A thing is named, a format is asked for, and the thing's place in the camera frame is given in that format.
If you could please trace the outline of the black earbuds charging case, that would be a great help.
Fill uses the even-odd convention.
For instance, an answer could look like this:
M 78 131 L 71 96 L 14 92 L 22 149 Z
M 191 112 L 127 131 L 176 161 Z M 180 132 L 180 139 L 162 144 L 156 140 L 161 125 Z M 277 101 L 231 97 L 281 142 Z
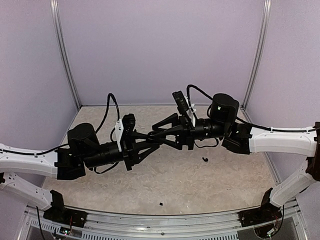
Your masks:
M 148 139 L 152 139 L 152 140 L 157 139 L 157 138 L 158 138 L 158 137 L 157 137 L 157 132 L 156 132 L 156 131 L 150 131 L 150 132 L 147 134 L 147 138 L 148 138 Z

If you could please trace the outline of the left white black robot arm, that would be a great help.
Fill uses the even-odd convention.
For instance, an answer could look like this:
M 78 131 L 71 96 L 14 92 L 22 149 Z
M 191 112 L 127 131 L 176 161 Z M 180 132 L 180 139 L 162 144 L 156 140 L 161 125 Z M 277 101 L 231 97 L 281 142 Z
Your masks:
M 117 140 L 100 143 L 97 130 L 90 123 L 81 123 L 67 133 L 67 145 L 35 152 L 1 144 L 0 189 L 27 200 L 50 213 L 63 223 L 70 218 L 63 195 L 47 190 L 18 176 L 36 174 L 62 181 L 73 181 L 86 175 L 86 170 L 124 162 L 127 170 L 139 164 L 160 147 L 160 143 L 146 134 L 135 131 L 136 119 L 127 114 L 115 125 Z

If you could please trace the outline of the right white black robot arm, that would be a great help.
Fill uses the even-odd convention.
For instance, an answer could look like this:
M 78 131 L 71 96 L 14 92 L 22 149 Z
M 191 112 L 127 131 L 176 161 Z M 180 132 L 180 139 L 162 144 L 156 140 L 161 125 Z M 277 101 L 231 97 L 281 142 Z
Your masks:
M 276 209 L 320 180 L 320 124 L 305 128 L 258 126 L 237 117 L 239 102 L 225 93 L 211 97 L 207 118 L 197 118 L 193 105 L 181 91 L 172 94 L 179 113 L 154 124 L 151 139 L 177 150 L 193 149 L 196 140 L 219 139 L 228 151 L 249 155 L 273 152 L 306 156 L 303 163 L 280 185 L 268 190 L 256 210 L 256 218 L 266 222 Z

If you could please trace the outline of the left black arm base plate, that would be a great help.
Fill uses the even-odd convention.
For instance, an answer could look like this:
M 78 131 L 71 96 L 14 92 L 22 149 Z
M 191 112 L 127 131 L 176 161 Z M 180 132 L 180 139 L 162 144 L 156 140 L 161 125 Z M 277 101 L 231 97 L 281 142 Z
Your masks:
M 51 190 L 52 200 L 50 208 L 43 212 L 43 217 L 47 220 L 68 225 L 70 227 L 83 228 L 88 213 L 82 210 L 76 210 L 65 207 L 63 195 L 55 190 Z

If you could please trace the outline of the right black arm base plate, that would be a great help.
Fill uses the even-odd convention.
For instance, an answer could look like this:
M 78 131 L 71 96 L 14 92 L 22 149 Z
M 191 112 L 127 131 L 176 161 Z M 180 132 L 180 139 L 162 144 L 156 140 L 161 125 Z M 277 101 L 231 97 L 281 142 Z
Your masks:
M 262 224 L 268 221 L 282 218 L 281 208 L 271 204 L 271 192 L 273 188 L 268 189 L 262 198 L 259 207 L 249 210 L 242 210 L 238 213 L 238 217 L 242 227 Z

